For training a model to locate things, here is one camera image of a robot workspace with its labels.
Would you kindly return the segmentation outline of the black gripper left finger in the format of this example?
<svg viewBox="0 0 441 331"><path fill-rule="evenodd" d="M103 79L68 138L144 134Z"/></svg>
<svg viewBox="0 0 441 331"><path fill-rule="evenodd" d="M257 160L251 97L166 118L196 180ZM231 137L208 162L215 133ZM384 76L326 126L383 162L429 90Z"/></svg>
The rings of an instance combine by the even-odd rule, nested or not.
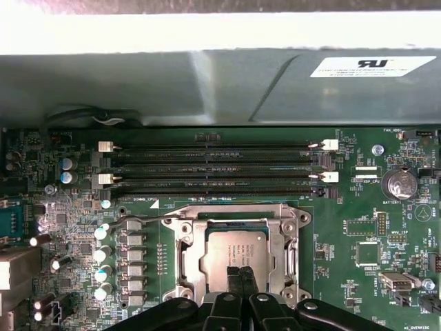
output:
<svg viewBox="0 0 441 331"><path fill-rule="evenodd" d="M173 298L119 323L119 330L240 330L243 304L242 269L227 268L227 292L198 305Z"/></svg>

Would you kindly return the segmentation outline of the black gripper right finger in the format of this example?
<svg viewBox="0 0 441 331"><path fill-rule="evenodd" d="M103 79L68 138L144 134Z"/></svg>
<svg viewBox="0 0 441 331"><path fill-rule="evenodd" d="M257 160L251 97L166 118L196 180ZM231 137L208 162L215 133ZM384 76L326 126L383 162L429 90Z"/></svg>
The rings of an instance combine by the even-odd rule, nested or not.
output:
<svg viewBox="0 0 441 331"><path fill-rule="evenodd" d="M241 268L243 295L255 330L378 330L379 325L317 299L304 299L290 308L275 295L259 292L251 267Z"/></svg>

